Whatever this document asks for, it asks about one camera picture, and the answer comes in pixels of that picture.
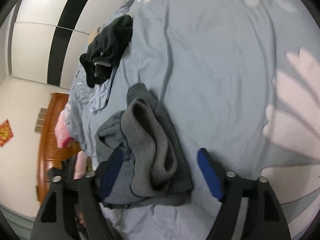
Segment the grey wall switch panel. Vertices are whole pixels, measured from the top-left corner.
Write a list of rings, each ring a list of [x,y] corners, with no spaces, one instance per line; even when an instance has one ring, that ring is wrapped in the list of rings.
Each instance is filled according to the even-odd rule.
[[[44,121],[46,118],[46,113],[47,113],[47,109],[46,108],[41,108],[39,111],[39,114],[37,116],[37,120],[36,120],[36,124],[35,124],[35,128],[34,128],[34,132],[35,133],[42,133],[42,129],[44,126]]]

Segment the pink fluffy pillow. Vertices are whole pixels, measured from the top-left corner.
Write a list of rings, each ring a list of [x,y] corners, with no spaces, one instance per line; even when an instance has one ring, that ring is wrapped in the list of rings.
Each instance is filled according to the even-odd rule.
[[[57,123],[54,128],[54,134],[56,136],[56,144],[58,148],[68,147],[75,143],[74,139],[69,134],[67,128],[66,110],[63,109],[57,119]]]

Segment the white wardrobe with black stripe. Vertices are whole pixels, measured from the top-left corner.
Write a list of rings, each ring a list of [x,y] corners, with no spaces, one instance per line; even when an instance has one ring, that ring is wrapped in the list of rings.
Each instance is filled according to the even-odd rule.
[[[124,0],[21,0],[11,41],[13,77],[71,87],[89,35]]]

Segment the brown wooden headboard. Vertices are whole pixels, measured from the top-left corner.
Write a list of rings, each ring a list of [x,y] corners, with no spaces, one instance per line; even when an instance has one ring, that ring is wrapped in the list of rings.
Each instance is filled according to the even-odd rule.
[[[64,109],[68,101],[68,95],[53,93],[47,109],[41,109],[41,136],[39,143],[39,153],[37,160],[37,198],[42,202],[48,192],[50,182],[47,171],[52,167],[61,167],[61,161],[77,154],[80,151],[78,143],[65,148],[58,148],[54,128],[60,112]]]

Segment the yellow beige garment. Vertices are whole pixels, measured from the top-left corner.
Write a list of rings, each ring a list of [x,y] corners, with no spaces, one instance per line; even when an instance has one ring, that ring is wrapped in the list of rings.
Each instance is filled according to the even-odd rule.
[[[94,39],[97,37],[99,34],[100,27],[96,28],[89,36],[88,36],[88,45],[90,45]]]

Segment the light blue shirt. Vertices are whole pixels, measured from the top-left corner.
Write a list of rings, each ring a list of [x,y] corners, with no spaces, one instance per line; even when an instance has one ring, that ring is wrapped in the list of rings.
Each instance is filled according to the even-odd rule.
[[[89,111],[92,114],[95,115],[106,107],[110,98],[111,88],[117,69],[118,67],[113,67],[110,78],[107,79],[102,85],[95,85],[94,95],[89,101]]]

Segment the blue floral bed duvet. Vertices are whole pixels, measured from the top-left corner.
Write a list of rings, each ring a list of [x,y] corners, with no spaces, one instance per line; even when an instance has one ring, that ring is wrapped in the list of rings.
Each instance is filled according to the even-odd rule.
[[[167,111],[194,190],[180,207],[103,208],[125,239],[204,239],[219,203],[196,152],[205,147],[235,172],[265,176],[291,238],[319,214],[319,13],[311,0],[126,0],[132,41],[106,107],[79,68],[69,95],[69,131],[97,164],[95,134],[142,82]]]

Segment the red diamond wall decoration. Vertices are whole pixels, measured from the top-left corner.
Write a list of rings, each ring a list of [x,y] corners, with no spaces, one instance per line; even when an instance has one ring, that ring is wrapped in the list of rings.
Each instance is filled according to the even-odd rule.
[[[3,147],[7,142],[14,137],[9,120],[5,120],[0,125],[0,146]]]

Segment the black fleece hoodie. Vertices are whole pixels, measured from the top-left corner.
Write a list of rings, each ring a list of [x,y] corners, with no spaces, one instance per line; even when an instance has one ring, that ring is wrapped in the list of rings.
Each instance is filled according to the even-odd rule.
[[[133,19],[120,16],[106,26],[89,44],[87,52],[79,58],[86,73],[89,88],[102,85],[120,64],[133,34]]]

